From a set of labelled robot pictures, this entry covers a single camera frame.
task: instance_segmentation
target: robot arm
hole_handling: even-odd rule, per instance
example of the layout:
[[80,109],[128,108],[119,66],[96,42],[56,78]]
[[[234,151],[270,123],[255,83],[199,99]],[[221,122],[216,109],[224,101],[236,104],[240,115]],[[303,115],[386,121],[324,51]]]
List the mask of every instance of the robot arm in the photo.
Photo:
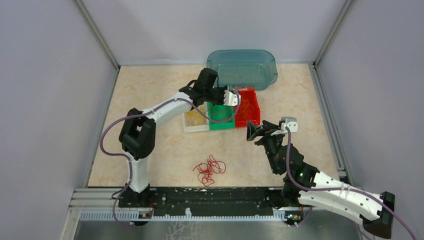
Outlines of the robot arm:
[[190,81],[164,102],[142,111],[133,108],[128,112],[127,116],[148,113],[143,117],[127,119],[119,134],[122,149],[130,158],[129,164],[133,170],[129,191],[134,198],[141,200],[147,197],[142,192],[149,187],[148,156],[155,147],[156,128],[204,102],[237,105],[237,96],[227,87],[214,87],[217,77],[216,71],[204,68],[197,80]]
[[[282,145],[283,137],[288,133],[286,128],[289,128],[290,132],[297,132],[298,123],[293,117],[283,117],[278,125],[265,120],[262,123],[257,126],[248,122],[246,139],[252,141],[256,137],[262,137],[255,142],[255,145],[265,148],[272,172],[282,175],[287,171],[288,150],[287,145]],[[291,144],[288,163],[290,173],[298,184],[309,190],[297,187],[286,174],[279,201],[288,206],[320,207],[363,225],[364,229],[373,235],[388,239],[391,237],[393,216],[381,204],[358,193],[364,191],[338,181],[316,167],[303,162],[304,158]],[[394,210],[395,196],[392,193],[365,193],[372,195]]]

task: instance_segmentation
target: blue plastic container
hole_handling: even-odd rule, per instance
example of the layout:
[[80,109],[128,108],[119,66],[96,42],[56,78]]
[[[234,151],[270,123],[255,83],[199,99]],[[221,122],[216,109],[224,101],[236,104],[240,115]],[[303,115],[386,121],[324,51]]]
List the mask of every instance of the blue plastic container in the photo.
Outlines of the blue plastic container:
[[260,91],[275,83],[278,75],[274,56],[265,50],[214,51],[206,65],[218,72],[220,86],[253,86]]

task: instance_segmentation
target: beige marbled tabletop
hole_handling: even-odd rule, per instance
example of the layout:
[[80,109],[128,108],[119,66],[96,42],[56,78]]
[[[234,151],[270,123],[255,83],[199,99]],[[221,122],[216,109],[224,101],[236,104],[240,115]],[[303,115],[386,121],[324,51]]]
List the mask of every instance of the beige marbled tabletop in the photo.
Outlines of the beige marbled tabletop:
[[[116,82],[105,126],[126,116],[128,110],[150,108],[173,96],[190,80],[197,79],[203,65],[123,66]],[[261,119],[278,123],[283,116],[297,118],[298,132],[292,142],[305,162],[337,177],[334,156],[307,64],[278,64],[277,81],[257,91]],[[119,123],[104,140],[110,152],[121,153]],[[283,176],[271,172],[262,146],[246,141],[246,128],[184,133],[177,116],[156,130],[155,149],[149,156],[151,186],[200,187],[193,168],[212,154],[226,163],[224,174],[214,174],[211,187],[281,186]],[[128,179],[127,161],[97,151],[88,185],[123,186]]]

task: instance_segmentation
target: gray wall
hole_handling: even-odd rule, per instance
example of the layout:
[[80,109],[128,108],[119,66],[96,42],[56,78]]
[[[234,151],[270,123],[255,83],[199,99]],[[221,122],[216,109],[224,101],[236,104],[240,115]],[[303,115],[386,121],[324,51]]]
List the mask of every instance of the gray wall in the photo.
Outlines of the gray wall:
[[[424,238],[424,2],[358,0],[319,66],[357,184]],[[393,239],[410,239],[394,222]]]
[[0,239],[56,240],[115,70],[71,0],[0,3]]
[[221,49],[315,60],[345,0],[85,0],[121,65],[205,63]]

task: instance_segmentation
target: small bin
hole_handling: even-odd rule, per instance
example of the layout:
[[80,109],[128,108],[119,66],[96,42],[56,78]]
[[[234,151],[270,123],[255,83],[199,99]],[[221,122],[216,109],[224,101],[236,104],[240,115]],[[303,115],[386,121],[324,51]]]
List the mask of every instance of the small bin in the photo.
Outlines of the small bin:
[[[208,114],[208,105],[206,103],[198,107],[204,114]],[[182,115],[182,127],[185,133],[209,131],[208,121],[195,109]]]
[[256,125],[261,124],[261,110],[259,108],[256,92],[254,89],[240,90],[241,104],[235,115],[235,127],[246,127],[247,121]]
[[[209,118],[216,121],[224,121],[229,119],[234,114],[234,109],[232,106],[223,106],[223,105],[213,105],[212,103],[207,103],[207,114]],[[225,123],[215,123],[208,121],[210,130],[221,130],[221,129],[233,129],[236,127],[234,118],[231,121]]]

